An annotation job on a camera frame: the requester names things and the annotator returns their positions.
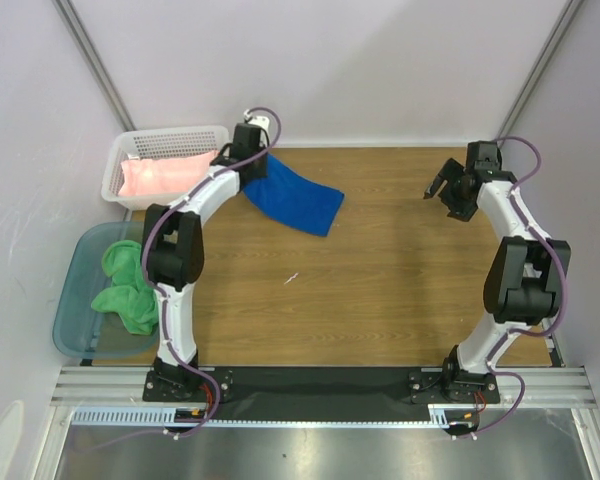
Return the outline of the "blue towel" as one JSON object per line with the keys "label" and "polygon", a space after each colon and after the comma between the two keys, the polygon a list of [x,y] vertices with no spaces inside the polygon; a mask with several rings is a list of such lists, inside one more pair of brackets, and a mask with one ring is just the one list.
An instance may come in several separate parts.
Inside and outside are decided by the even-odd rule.
{"label": "blue towel", "polygon": [[317,184],[267,158],[267,176],[244,187],[247,199],[270,219],[295,230],[326,237],[344,202],[335,188]]}

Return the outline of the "pink towel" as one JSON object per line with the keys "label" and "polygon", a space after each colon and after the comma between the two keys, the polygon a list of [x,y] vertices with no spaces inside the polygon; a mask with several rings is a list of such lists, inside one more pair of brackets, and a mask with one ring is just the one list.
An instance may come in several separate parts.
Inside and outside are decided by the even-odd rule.
{"label": "pink towel", "polygon": [[129,159],[121,162],[124,181],[122,197],[183,193],[207,175],[219,151],[190,157]]}

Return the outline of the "white perforated plastic basket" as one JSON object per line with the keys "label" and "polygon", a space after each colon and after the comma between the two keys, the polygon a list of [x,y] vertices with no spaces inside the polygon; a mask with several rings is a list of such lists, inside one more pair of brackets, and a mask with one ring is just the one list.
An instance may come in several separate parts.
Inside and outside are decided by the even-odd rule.
{"label": "white perforated plastic basket", "polygon": [[228,142],[229,131],[220,125],[124,132],[114,140],[109,151],[101,182],[101,197],[106,202],[118,203],[130,211],[146,210],[154,203],[166,205],[181,196],[181,193],[120,196],[119,191],[124,183],[121,163],[129,159],[190,157],[219,150]]}

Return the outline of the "green towel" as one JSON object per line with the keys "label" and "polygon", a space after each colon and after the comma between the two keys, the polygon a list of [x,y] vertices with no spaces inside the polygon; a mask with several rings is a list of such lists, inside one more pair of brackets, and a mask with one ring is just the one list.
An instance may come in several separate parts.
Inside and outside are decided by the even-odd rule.
{"label": "green towel", "polygon": [[158,311],[154,290],[144,279],[141,245],[133,240],[111,244],[101,268],[111,284],[95,296],[91,308],[116,314],[132,335],[150,336],[158,324]]}

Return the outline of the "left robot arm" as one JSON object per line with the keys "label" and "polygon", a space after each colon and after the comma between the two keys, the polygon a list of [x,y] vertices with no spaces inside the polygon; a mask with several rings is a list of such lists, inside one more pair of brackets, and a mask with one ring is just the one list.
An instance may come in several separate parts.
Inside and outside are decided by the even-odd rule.
{"label": "left robot arm", "polygon": [[191,191],[145,214],[142,267],[158,305],[160,345],[145,380],[146,402],[189,402],[212,383],[198,369],[193,293],[205,263],[203,227],[253,180],[267,176],[270,120],[251,116],[234,128]]}

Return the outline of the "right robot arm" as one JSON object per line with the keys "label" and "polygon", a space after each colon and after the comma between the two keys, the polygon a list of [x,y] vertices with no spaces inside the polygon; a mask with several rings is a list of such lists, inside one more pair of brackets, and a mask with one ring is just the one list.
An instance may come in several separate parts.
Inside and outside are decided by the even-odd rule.
{"label": "right robot arm", "polygon": [[448,215],[467,222],[483,212],[500,243],[483,287],[484,314],[471,334],[445,358],[434,385],[453,403],[478,400],[497,387],[496,365],[520,336],[549,336],[567,300],[571,248],[534,219],[521,195],[521,179],[505,170],[499,143],[468,144],[466,160],[445,162],[427,187]]}

